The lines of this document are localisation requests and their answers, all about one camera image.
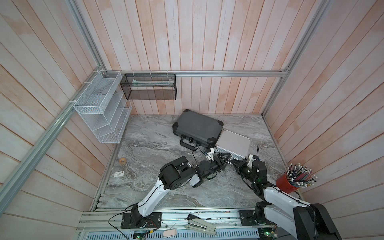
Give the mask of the silver aluminium poker case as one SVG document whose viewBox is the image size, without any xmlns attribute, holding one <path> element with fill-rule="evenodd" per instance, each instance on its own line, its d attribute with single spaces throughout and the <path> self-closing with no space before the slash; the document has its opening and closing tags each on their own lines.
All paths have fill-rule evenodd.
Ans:
<svg viewBox="0 0 384 240">
<path fill-rule="evenodd" d="M 249 156 L 251 139 L 234 132 L 223 130 L 216 145 L 215 152 L 230 153 L 237 160 Z"/>
</svg>

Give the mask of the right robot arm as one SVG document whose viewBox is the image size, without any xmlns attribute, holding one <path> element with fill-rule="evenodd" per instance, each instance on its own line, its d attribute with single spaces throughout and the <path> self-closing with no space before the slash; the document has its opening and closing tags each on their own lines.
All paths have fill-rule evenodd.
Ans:
<svg viewBox="0 0 384 240">
<path fill-rule="evenodd" d="M 341 240 L 328 210 L 295 198 L 268 181 L 267 167 L 260 160 L 233 160 L 243 182 L 260 198 L 252 220 L 259 225 L 274 223 L 297 240 Z"/>
</svg>

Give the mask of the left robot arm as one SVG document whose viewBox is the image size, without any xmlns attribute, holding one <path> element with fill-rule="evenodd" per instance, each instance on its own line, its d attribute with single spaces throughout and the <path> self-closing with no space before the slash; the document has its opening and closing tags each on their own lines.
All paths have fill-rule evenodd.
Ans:
<svg viewBox="0 0 384 240">
<path fill-rule="evenodd" d="M 151 191 L 142 201 L 132 206 L 133 216 L 137 219 L 149 216 L 168 192 L 181 188 L 184 184 L 193 188 L 200 186 L 209 176 L 225 169 L 230 158 L 230 153 L 214 153 L 211 161 L 202 161 L 196 168 L 190 165 L 186 157 L 165 164 Z"/>
</svg>

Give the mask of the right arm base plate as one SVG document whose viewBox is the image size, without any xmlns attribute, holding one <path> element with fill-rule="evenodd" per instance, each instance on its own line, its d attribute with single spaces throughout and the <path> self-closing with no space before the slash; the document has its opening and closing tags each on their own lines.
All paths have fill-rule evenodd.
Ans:
<svg viewBox="0 0 384 240">
<path fill-rule="evenodd" d="M 240 210 L 239 215 L 242 226 L 258 226 L 266 224 L 263 214 L 260 211 Z"/>
</svg>

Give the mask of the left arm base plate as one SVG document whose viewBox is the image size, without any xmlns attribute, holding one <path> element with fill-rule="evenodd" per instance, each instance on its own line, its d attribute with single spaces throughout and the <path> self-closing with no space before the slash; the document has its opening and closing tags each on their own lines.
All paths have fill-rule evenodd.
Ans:
<svg viewBox="0 0 384 240">
<path fill-rule="evenodd" d="M 161 221 L 161 212 L 153 212 L 147 217 L 142 217 L 140 214 L 136 213 L 124 213 L 121 222 L 121 229 L 158 229 L 161 227 Z"/>
</svg>

